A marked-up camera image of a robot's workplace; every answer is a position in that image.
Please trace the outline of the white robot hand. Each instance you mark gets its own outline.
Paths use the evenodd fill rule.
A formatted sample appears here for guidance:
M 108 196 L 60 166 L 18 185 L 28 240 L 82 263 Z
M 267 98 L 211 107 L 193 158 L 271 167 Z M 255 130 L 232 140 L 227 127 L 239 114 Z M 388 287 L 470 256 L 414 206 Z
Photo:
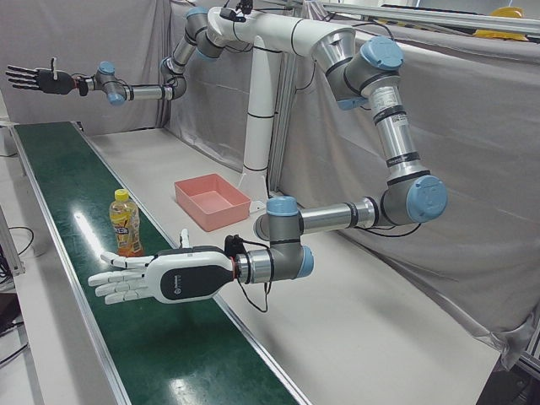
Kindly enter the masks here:
M 235 279 L 232 258 L 216 246 L 191 246 L 183 229 L 178 249 L 152 256 L 124 257 L 104 252 L 100 258 L 116 271 L 95 274 L 88 284 L 107 305 L 154 297 L 164 304 L 207 300 Z

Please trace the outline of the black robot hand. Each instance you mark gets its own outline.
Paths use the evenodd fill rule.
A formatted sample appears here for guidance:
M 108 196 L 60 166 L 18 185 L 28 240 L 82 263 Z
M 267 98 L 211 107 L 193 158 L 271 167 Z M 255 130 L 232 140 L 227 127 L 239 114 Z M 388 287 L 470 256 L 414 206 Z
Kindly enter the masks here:
M 26 68 L 8 65 L 8 81 L 16 89 L 41 91 L 46 94 L 67 95 L 78 87 L 77 80 L 69 73 L 57 69 L 53 57 L 49 68 Z

